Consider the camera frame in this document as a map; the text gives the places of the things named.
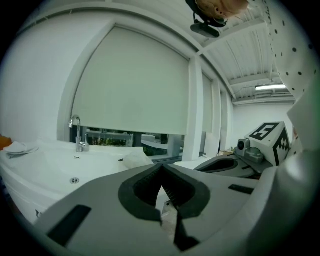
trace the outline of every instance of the faucet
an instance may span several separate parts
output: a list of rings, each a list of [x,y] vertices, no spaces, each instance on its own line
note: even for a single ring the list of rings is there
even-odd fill
[[[76,151],[78,153],[81,153],[83,151],[89,151],[88,134],[85,134],[84,142],[82,142],[82,138],[80,136],[81,121],[78,115],[75,114],[73,117],[71,117],[69,121],[69,128],[72,128],[74,126],[74,120],[77,121],[75,138]]]

